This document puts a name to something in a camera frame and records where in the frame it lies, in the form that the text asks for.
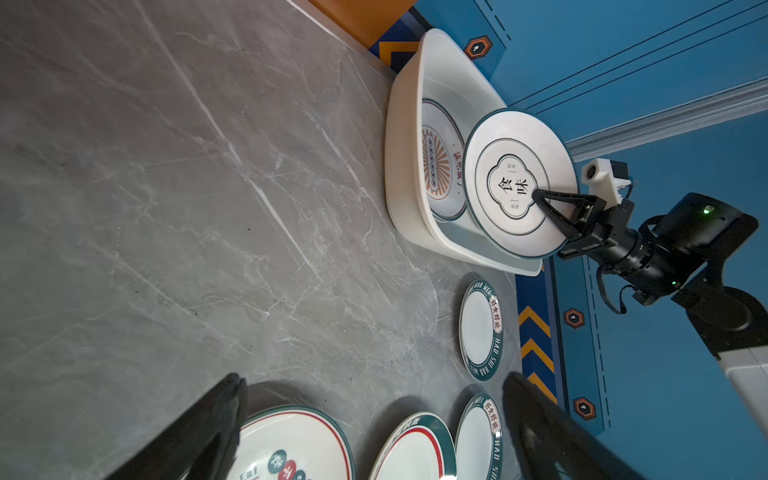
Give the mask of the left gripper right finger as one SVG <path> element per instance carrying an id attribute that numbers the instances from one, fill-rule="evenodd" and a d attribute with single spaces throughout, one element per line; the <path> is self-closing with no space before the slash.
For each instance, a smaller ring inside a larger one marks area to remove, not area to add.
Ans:
<path id="1" fill-rule="evenodd" d="M 519 372 L 502 390 L 503 416 L 525 479 L 640 479 Z"/>

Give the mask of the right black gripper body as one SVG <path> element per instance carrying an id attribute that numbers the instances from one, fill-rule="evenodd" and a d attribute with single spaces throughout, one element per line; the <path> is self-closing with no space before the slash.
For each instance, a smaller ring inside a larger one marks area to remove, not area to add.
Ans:
<path id="1" fill-rule="evenodd" d="M 650 231 L 661 218 L 652 217 L 640 229 L 631 229 L 628 222 L 633 210 L 629 200 L 608 209 L 601 200 L 580 200 L 571 216 L 557 216 L 557 227 L 566 237 L 558 256 L 594 260 L 598 290 L 608 306 L 612 302 L 603 281 L 606 275 L 624 279 L 633 298 L 643 306 L 675 293 L 690 278 L 690 260 L 660 243 Z"/>

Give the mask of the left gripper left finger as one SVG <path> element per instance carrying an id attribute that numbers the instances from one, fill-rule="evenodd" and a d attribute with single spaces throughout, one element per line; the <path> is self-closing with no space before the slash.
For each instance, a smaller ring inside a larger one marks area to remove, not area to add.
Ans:
<path id="1" fill-rule="evenodd" d="M 230 373 L 110 479 L 225 479 L 248 406 L 243 377 Z"/>

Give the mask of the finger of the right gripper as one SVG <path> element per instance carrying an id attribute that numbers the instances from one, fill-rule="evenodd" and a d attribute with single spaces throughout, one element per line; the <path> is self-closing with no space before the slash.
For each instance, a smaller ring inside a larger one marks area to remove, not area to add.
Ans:
<path id="1" fill-rule="evenodd" d="M 536 189 L 532 199 L 567 240 L 591 234 L 606 208 L 606 201 L 596 195 Z"/>

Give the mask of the red character plate front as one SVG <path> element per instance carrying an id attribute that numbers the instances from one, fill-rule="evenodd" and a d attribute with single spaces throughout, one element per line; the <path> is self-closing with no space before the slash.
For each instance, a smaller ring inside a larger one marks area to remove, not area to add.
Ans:
<path id="1" fill-rule="evenodd" d="M 307 406 L 281 406 L 248 418 L 229 479 L 354 479 L 348 441 L 337 423 Z"/>

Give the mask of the cloud pattern white plate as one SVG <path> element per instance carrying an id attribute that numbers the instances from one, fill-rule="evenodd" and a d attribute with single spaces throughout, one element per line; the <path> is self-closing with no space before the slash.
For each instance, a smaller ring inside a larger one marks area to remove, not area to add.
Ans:
<path id="1" fill-rule="evenodd" d="M 542 259 L 566 243 L 533 193 L 577 194 L 579 181 L 564 143 L 543 121 L 514 109 L 487 114 L 466 141 L 463 173 L 473 219 L 497 247 Z"/>

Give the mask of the large green rim plate front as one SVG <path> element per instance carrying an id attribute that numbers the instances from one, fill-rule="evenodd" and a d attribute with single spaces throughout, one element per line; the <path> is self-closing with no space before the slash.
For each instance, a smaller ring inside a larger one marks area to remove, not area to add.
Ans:
<path id="1" fill-rule="evenodd" d="M 385 442 L 369 478 L 456 479 L 455 447 L 445 422 L 431 412 L 407 417 Z"/>

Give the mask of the green lettered plate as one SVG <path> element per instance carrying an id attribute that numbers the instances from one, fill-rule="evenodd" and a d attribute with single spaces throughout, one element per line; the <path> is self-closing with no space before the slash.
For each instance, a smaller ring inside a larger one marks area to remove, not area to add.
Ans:
<path id="1" fill-rule="evenodd" d="M 467 403 L 455 441 L 459 480 L 496 480 L 502 475 L 502 418 L 494 400 L 478 393 Z"/>
<path id="2" fill-rule="evenodd" d="M 459 342 L 470 376 L 476 381 L 488 382 L 499 368 L 504 334 L 498 295 L 484 279 L 473 281 L 462 299 Z"/>

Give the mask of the orange sunburst plate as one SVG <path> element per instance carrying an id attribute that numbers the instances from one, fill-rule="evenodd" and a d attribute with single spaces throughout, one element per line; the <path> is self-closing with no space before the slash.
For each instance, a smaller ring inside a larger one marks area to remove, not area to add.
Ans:
<path id="1" fill-rule="evenodd" d="M 424 98 L 421 108 L 422 165 L 428 204 L 438 221 L 455 221 L 466 210 L 463 137 L 441 104 Z"/>

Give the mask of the white plastic bin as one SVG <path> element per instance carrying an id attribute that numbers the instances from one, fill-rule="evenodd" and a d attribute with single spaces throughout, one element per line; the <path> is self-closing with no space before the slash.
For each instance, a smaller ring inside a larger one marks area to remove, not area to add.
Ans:
<path id="1" fill-rule="evenodd" d="M 415 55 L 396 75 L 385 130 L 386 205 L 392 223 L 408 241 L 466 263 L 535 277 L 540 259 L 521 258 L 500 249 L 462 220 L 439 222 L 428 202 L 423 174 L 422 100 L 445 108 L 467 139 L 476 124 L 506 103 L 490 82 L 444 31 L 428 30 Z"/>

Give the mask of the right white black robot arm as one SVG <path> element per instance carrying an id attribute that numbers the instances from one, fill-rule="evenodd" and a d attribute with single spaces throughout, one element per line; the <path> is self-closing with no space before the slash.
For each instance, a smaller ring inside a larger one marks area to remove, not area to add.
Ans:
<path id="1" fill-rule="evenodd" d="M 725 281 L 757 220 L 698 193 L 638 227 L 629 199 L 533 198 L 565 237 L 553 283 L 570 414 L 592 433 L 672 430 L 733 403 L 717 362 L 767 343 L 766 308 Z"/>

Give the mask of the right aluminium corner post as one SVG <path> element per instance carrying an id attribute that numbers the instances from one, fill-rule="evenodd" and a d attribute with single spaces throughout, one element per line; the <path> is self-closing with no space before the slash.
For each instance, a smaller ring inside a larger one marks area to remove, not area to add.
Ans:
<path id="1" fill-rule="evenodd" d="M 574 162 L 631 149 L 763 112 L 765 77 L 568 141 Z"/>

